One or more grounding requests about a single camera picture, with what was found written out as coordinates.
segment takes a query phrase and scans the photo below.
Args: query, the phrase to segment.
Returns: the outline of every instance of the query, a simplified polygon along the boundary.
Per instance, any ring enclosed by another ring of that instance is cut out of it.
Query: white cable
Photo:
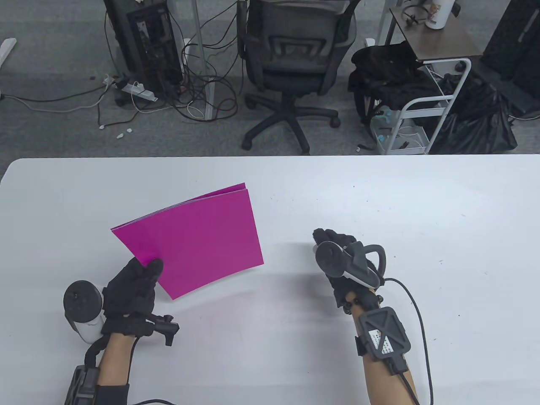
[[[510,118],[517,119],[517,120],[519,120],[519,121],[532,121],[532,120],[534,120],[534,119],[540,118],[540,116],[538,116],[538,117],[532,117],[532,118],[517,118],[517,117],[511,116],[510,114],[508,114],[508,116],[509,116]]]
[[[205,115],[203,114],[203,112],[198,109],[197,107],[192,107],[191,106],[191,103],[193,102],[193,100],[191,100],[189,103],[187,103],[187,112],[190,113],[190,116],[192,116],[193,118],[197,118],[197,119],[204,119],[205,118]],[[195,111],[198,111],[199,114],[201,114],[201,117],[197,117],[197,116],[194,116],[193,113],[190,111],[190,109],[193,109]]]
[[[416,136],[416,135],[418,135],[418,136],[420,135],[419,132],[416,132],[416,133],[400,133],[400,131],[401,131],[402,129],[405,129],[405,128],[411,128],[411,129],[412,129],[412,128],[414,128],[414,127],[412,127],[412,126],[401,126],[401,127],[397,130],[397,134],[398,134],[400,137],[413,137],[413,136]],[[422,144],[421,144],[420,142],[418,142],[418,141],[417,141],[416,139],[414,139],[414,138],[410,138],[410,139],[408,139],[408,140],[413,141],[414,143],[416,143],[416,144],[417,144],[420,148],[422,148],[422,149],[425,148],[425,146],[422,146]]]
[[[104,97],[105,94],[107,93],[107,90],[109,89],[109,86],[110,86],[110,83],[109,83],[109,75],[106,75],[105,80],[107,80],[107,84],[106,84],[106,86],[105,86],[105,91],[103,92],[103,94],[101,95],[101,97],[99,97],[99,100],[97,100],[94,104],[92,104],[92,105],[83,105],[83,106],[76,107],[76,108],[70,109],[70,110],[65,110],[65,111],[36,109],[36,108],[32,107],[30,104],[28,104],[27,102],[25,102],[24,100],[21,100],[20,98],[18,98],[18,97],[14,97],[14,96],[5,96],[5,97],[6,97],[6,98],[12,98],[13,100],[17,100],[19,103],[24,104],[27,108],[31,109],[32,111],[38,111],[38,112],[53,112],[53,113],[57,113],[57,114],[65,114],[65,113],[73,112],[73,111],[77,111],[77,110],[90,109],[90,108],[92,108],[92,107],[95,107],[95,106],[98,105],[99,103],[101,103],[101,101],[103,100],[103,97]]]
[[[137,85],[139,84],[139,82],[133,82],[133,86],[134,87],[137,87]],[[133,99],[133,93],[131,93],[131,102],[133,103],[133,106],[137,109],[137,111],[143,113],[143,114],[151,114],[153,112],[158,112],[158,111],[163,111],[163,110],[168,110],[168,109],[171,109],[173,108],[173,106],[169,106],[169,107],[164,107],[164,108],[160,108],[160,109],[156,109],[156,110],[152,110],[152,111],[142,111],[139,109],[139,107],[137,107],[137,105],[135,104],[135,99]],[[191,103],[193,102],[193,100],[191,100],[187,105],[177,105],[176,108],[187,108],[187,112],[193,117],[193,118],[197,118],[197,119],[204,119],[204,114],[203,112],[196,108],[196,107],[192,107],[191,106]],[[191,112],[191,110],[196,110],[198,111],[200,114],[201,114],[201,117],[197,117],[195,115],[193,115],[193,113]]]

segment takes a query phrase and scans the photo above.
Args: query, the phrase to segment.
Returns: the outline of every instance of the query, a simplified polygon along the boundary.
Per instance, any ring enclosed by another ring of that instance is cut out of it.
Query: wooden tabletop
[[[450,14],[446,26],[441,30],[428,28],[423,21],[420,24],[407,26],[407,17],[403,7],[394,7],[390,11],[397,26],[413,49],[418,60],[454,59],[481,55],[481,51],[473,42],[461,22]],[[424,18],[427,14],[419,8],[409,8],[407,13]]]

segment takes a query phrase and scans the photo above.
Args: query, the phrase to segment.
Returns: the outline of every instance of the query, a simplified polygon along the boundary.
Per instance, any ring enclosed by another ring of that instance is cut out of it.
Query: chair wheel
[[[340,125],[341,125],[341,120],[340,120],[338,117],[332,118],[332,119],[330,120],[330,127],[332,127],[332,128],[339,128]]]
[[[246,98],[246,107],[248,108],[248,110],[255,110],[255,108],[257,107],[257,103],[253,100],[250,100],[249,98]]]
[[[244,149],[245,151],[249,151],[251,150],[252,147],[253,147],[253,142],[251,142],[248,139],[244,139],[244,141],[242,142],[242,149]]]

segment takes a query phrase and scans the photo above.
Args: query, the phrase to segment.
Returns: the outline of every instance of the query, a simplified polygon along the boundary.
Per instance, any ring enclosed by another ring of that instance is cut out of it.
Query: black glove
[[[102,333],[122,333],[126,336],[150,336],[154,324],[146,322],[154,309],[154,288],[163,272],[159,259],[144,267],[136,258],[103,289],[103,310],[106,317]]]
[[[343,248],[351,243],[356,242],[356,238],[354,236],[336,233],[332,229],[324,230],[321,228],[313,231],[313,239],[317,245],[320,245],[325,241],[331,241]],[[368,262],[372,268],[375,268],[373,263],[371,263],[369,260]],[[353,292],[356,295],[355,303],[358,303],[366,311],[377,308],[379,306],[379,302],[381,302],[382,298],[379,298],[379,296],[373,294],[369,288],[358,284],[351,279],[346,277],[334,278],[329,276],[327,276],[327,278],[334,289],[334,297],[336,298],[337,307],[343,307],[343,311],[346,314],[350,315],[351,305],[345,299],[347,294],[350,292]]]

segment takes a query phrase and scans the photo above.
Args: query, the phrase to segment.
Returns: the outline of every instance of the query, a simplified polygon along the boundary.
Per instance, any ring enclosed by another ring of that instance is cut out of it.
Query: magenta folder
[[[264,263],[245,184],[181,202],[111,229],[144,265],[162,259],[172,299]]]

